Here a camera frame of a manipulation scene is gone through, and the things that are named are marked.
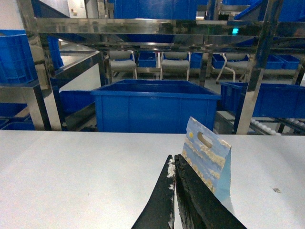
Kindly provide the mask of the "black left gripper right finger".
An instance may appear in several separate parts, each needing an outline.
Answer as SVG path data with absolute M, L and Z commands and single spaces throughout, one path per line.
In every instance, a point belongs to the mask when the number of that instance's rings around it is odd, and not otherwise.
M 244 229 L 182 155 L 176 155 L 176 195 L 184 229 Z

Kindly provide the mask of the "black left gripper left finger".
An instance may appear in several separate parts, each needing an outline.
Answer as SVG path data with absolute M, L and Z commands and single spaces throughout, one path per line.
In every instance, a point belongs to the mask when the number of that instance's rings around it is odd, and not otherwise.
M 169 155 L 161 170 L 152 194 L 133 229 L 173 229 L 175 194 L 175 162 Z

